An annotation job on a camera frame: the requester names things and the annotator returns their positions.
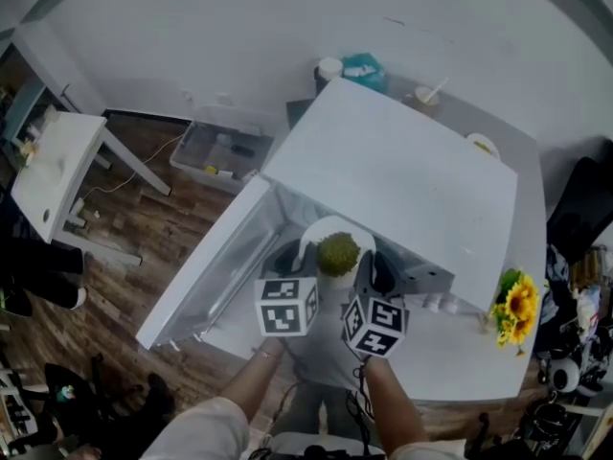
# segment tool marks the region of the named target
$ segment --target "white cable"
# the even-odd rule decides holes
[[[148,158],[147,160],[145,160],[143,163],[146,164],[147,162],[150,162],[151,160],[153,160],[160,151],[162,151],[163,149],[165,149],[168,145],[170,145],[172,142],[175,142],[177,140],[180,140],[181,138],[183,138],[183,136],[185,136],[185,133],[183,133],[182,135],[177,136],[176,138],[172,138],[171,140],[169,140],[168,142],[166,142],[164,145],[162,145],[155,153],[152,154],[152,156],[150,158]],[[125,184],[128,184],[136,175],[136,172],[134,172],[128,180],[125,180],[124,182],[122,182],[119,186],[114,187],[113,189],[103,189],[99,186],[96,186],[95,188],[90,189],[87,194],[81,198],[81,200],[85,200],[89,195],[91,195],[94,191],[101,191],[103,193],[106,194],[111,194],[114,193],[115,191],[117,191],[120,188],[123,188],[123,186],[125,186]]]

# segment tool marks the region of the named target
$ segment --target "round green food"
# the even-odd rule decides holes
[[[360,248],[352,235],[344,232],[328,235],[317,247],[317,265],[329,276],[347,274],[357,264]]]

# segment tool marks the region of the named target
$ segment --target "white shoe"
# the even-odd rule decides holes
[[[87,299],[87,289],[85,289],[84,287],[80,287],[79,291],[77,292],[77,303],[70,310],[73,311],[74,309],[78,309],[81,305],[85,303],[86,299]]]

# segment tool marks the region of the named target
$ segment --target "teal plastic bag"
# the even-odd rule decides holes
[[[344,57],[343,77],[365,87],[372,88],[381,94],[387,94],[387,80],[385,70],[370,53],[360,53],[351,57]]]

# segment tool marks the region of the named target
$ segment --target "gray pants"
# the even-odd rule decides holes
[[[362,441],[360,428],[347,409],[347,390],[314,382],[301,383],[296,387],[289,410],[272,426],[270,435],[274,437],[285,432],[319,434],[319,409],[322,403],[328,416],[328,434]],[[362,420],[370,432],[370,445],[381,448],[375,424],[368,416],[362,416]]]

